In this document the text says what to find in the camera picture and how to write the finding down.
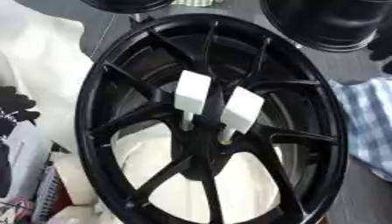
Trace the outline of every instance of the black wheel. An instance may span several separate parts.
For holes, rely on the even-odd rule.
[[[102,11],[134,14],[155,11],[174,0],[81,0],[82,2]]]
[[[189,132],[179,126],[181,113],[172,95],[184,69],[213,78],[205,111]],[[221,110],[238,85],[266,103],[247,135],[237,134],[230,145],[222,145],[217,140]],[[172,160],[135,187],[116,161],[113,137],[155,123],[170,129]],[[238,153],[265,166],[280,203],[236,223],[317,223],[333,203],[347,165],[340,105],[316,67],[274,33],[218,15],[165,17],[119,38],[83,84],[76,134],[88,178],[125,223],[196,223],[149,200],[175,175],[203,186],[209,207],[205,222],[228,222],[215,178]]]

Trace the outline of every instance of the white cube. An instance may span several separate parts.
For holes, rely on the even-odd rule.
[[[246,134],[259,116],[264,99],[243,87],[237,87],[223,110],[220,120],[230,129]]]
[[[183,71],[178,81],[174,107],[201,115],[211,82],[211,77],[204,74]]]

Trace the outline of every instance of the white fabric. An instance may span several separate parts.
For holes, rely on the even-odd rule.
[[[75,151],[74,108],[92,61],[81,52],[80,22],[50,17],[16,3],[0,1],[0,85],[17,86],[37,101],[38,129]]]

